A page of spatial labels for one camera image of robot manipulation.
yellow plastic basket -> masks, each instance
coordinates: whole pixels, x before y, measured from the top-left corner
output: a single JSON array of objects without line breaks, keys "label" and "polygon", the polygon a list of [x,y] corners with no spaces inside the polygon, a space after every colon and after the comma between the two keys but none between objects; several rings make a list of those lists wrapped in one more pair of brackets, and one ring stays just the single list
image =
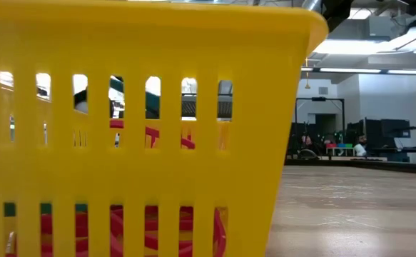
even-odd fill
[{"label": "yellow plastic basket", "polygon": [[[124,207],[124,256],[143,256],[145,206],[158,206],[158,255],[178,255],[181,206],[193,206],[193,255],[213,256],[214,208],[228,209],[226,256],[263,256],[300,65],[326,36],[302,9],[122,1],[0,0],[0,256],[4,203],[16,204],[19,256],[40,256],[40,203],[52,203],[54,256],[74,256],[75,203],[88,204],[88,253],[108,256],[109,206]],[[51,76],[51,102],[35,74]],[[88,77],[88,115],[71,77]],[[120,147],[108,127],[111,74],[124,77]],[[145,148],[144,85],[162,84],[158,148]],[[198,81],[196,149],[182,149],[181,79]],[[216,121],[218,81],[233,121]],[[9,117],[16,124],[9,135]],[[47,124],[47,143],[43,136]],[[73,146],[85,129],[86,147]],[[219,147],[219,137],[228,143]]]}]

floor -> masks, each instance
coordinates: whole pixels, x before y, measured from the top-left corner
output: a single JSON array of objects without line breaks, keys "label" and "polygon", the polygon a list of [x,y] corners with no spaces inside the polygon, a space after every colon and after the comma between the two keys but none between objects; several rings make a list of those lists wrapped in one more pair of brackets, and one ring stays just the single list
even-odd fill
[{"label": "floor", "polygon": [[416,257],[416,174],[288,166],[267,257]]}]

pipe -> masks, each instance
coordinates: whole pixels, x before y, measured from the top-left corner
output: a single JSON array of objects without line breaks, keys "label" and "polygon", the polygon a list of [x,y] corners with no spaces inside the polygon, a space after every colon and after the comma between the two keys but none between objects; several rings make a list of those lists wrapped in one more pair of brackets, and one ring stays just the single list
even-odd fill
[{"label": "pipe", "polygon": [[301,8],[320,13],[322,11],[321,6],[322,0],[305,0]]}]

basket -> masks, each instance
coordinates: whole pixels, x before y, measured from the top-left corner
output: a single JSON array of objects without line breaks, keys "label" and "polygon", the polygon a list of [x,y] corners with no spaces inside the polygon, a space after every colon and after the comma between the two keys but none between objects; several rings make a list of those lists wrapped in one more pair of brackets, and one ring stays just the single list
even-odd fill
[{"label": "basket", "polygon": [[[0,71],[14,76],[12,91],[0,84],[0,256],[5,202],[16,204],[18,256],[41,255],[41,203],[52,205],[55,257],[75,255],[77,203],[88,205],[89,257],[110,254],[116,204],[124,256],[143,256],[146,206],[158,206],[160,257],[178,255],[181,206],[193,207],[193,256],[213,256],[216,208],[228,209],[225,255],[263,256],[300,64],[327,32],[323,17],[302,9],[0,0]],[[51,76],[50,101],[36,97],[37,73]],[[88,77],[82,118],[73,74]],[[127,104],[118,148],[106,97],[112,74],[124,78]],[[162,84],[157,148],[145,147],[149,76]],[[181,147],[184,77],[198,81],[194,149]],[[221,79],[234,87],[233,120],[222,129]],[[73,145],[74,131],[84,144]]]}]

